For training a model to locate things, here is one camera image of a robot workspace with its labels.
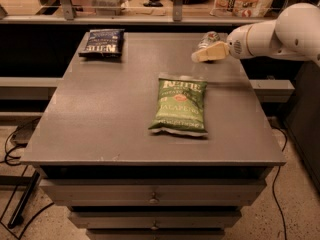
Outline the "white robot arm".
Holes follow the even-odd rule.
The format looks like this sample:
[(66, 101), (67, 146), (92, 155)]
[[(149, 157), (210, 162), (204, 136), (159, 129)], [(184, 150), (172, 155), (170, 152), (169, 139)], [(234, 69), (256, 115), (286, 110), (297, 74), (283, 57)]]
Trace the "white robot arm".
[(237, 59), (266, 56), (291, 61), (312, 61), (320, 66), (320, 8), (297, 3), (275, 20), (243, 25), (222, 41), (207, 33), (191, 58), (194, 62), (216, 61), (231, 55)]

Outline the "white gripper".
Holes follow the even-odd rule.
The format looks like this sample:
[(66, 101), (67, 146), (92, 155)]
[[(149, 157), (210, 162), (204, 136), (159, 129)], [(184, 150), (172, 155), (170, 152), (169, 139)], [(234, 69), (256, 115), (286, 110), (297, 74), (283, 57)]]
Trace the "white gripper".
[(253, 55), (248, 48), (248, 34), (251, 25), (244, 25), (234, 29), (227, 37), (227, 44), (222, 41), (214, 42), (200, 48), (191, 55), (193, 62), (216, 61), (225, 59), (229, 53), (237, 59), (249, 59)]

